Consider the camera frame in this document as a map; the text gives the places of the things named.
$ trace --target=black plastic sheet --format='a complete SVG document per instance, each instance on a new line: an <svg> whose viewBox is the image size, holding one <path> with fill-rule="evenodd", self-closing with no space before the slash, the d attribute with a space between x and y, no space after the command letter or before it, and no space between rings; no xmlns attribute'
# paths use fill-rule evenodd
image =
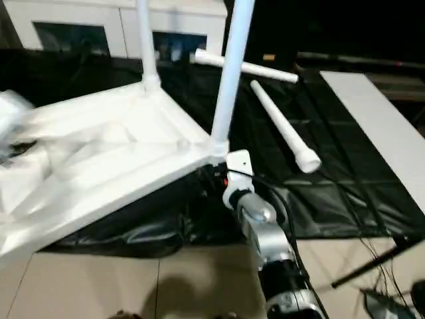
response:
<svg viewBox="0 0 425 319"><path fill-rule="evenodd" d="M141 78L136 60L15 51L0 51L0 59L0 90L16 90L37 106ZM159 66L159 73L164 90L210 132L220 70L181 64ZM260 81L319 154L319 171L307 175L299 170L251 91L252 79ZM301 79L291 85L242 75L230 133L232 150L249 150L255 174L279 184L295 217L297 237L422 236L423 212L344 105L318 73L305 72ZM266 190L258 190L268 196ZM48 249L158 257L185 244L215 245L241 238L231 212L194 173Z"/></svg>

